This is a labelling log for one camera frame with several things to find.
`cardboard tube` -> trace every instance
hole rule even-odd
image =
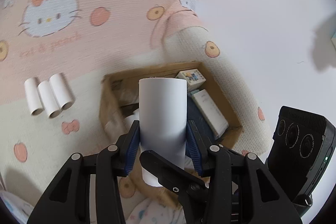
[[[51,90],[49,82],[43,81],[38,85],[38,90],[41,95],[41,100],[43,102],[44,108],[47,112],[49,118],[54,118],[58,116],[61,111],[57,105],[56,99],[54,97],[53,91]]]
[[[49,82],[60,108],[62,110],[70,108],[74,101],[62,75],[60,73],[54,74],[50,77]]]
[[[154,150],[184,169],[187,116],[187,81],[175,78],[145,78],[139,81],[141,152]],[[143,180],[161,186],[142,168]]]
[[[36,78],[33,77],[27,79],[24,83],[24,86],[30,114],[32,116],[40,114],[43,111],[43,106],[37,91]]]

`cardboard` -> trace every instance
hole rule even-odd
[[[180,71],[191,69],[198,69],[206,78],[206,82],[199,89],[207,90],[229,123],[228,129],[216,143],[233,148],[243,132],[243,127],[210,71],[203,63],[197,61],[149,66],[105,75],[102,81],[99,119],[111,141],[115,143],[120,135],[127,133],[124,118],[138,108],[140,79],[148,77],[175,78]],[[139,191],[162,205],[179,206],[176,196],[169,190],[145,184],[142,180],[138,157],[139,155],[137,155],[133,171],[130,173],[130,179]]]

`black camera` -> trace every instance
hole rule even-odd
[[[335,127],[321,115],[283,106],[273,139],[268,169],[292,203],[306,211],[334,152]]]

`small box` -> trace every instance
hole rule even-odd
[[[192,98],[211,127],[215,139],[217,140],[228,128],[229,123],[206,90],[201,90],[200,92],[193,94]]]
[[[197,69],[180,71],[176,78],[187,80],[187,91],[193,91],[200,87],[206,79]]]

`white fabric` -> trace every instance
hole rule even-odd
[[[97,213],[96,213],[96,175],[91,175],[90,180],[90,224],[97,224]],[[139,205],[146,197],[141,194],[138,190],[135,191],[131,198],[123,198],[120,196],[121,205],[123,207],[124,216],[127,219],[132,213],[134,208]]]
[[[270,128],[266,121],[258,117],[258,103],[245,81],[220,49],[219,56],[208,57],[205,54],[206,42],[212,41],[207,30],[201,27],[189,27],[165,39],[165,50],[170,61],[202,61],[218,81],[233,110],[243,125],[243,133],[234,146],[234,150],[243,150],[261,155],[271,144]]]
[[[34,207],[12,193],[0,190],[0,199],[19,224],[26,224]]]
[[[126,221],[127,224],[185,224],[182,209],[172,209],[149,198],[135,207]]]

